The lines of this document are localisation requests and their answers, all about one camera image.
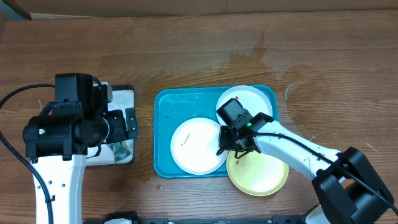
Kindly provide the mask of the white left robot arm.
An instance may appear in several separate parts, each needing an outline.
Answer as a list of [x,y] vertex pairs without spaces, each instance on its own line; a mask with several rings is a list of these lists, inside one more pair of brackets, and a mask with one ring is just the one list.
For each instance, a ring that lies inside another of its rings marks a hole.
[[54,108],[30,119],[23,130],[26,156],[38,173],[36,222],[82,223],[83,176],[89,166],[128,164],[137,138],[134,108],[102,111]]

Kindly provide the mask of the green yellow sponge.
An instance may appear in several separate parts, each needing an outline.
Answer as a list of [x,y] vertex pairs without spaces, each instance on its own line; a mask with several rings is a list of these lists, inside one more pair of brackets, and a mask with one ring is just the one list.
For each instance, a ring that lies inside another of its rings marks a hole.
[[132,159],[132,152],[124,141],[108,144],[108,147],[114,154],[116,162],[128,162]]

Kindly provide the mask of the pink plate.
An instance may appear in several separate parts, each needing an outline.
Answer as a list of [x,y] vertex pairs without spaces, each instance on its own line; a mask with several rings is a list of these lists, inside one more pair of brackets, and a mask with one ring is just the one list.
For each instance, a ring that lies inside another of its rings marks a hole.
[[173,133],[170,151],[181,170],[193,175],[207,175],[219,169],[228,153],[217,155],[221,126],[208,118],[192,118]]

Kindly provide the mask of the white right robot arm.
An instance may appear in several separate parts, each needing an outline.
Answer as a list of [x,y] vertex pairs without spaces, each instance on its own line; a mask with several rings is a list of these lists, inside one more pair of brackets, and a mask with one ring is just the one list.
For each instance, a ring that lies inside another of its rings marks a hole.
[[375,223],[388,209],[397,211],[392,194],[359,149],[319,146],[264,113],[219,109],[217,114],[229,128],[221,135],[223,150],[273,156],[309,179],[319,204],[303,223]]

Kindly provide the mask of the white plate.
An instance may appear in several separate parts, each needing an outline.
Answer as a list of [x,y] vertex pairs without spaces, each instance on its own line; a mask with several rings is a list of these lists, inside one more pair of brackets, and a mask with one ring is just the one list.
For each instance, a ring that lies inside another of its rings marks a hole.
[[218,99],[216,110],[231,98],[236,98],[251,115],[264,113],[279,120],[274,91],[265,85],[239,85],[227,89]]

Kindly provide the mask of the yellow plate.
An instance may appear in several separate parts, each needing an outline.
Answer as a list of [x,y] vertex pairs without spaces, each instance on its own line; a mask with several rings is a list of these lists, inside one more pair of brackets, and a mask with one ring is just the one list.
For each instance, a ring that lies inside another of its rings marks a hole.
[[232,183],[253,196],[268,196],[280,190],[289,174],[289,166],[266,154],[250,152],[240,159],[229,152],[226,169]]

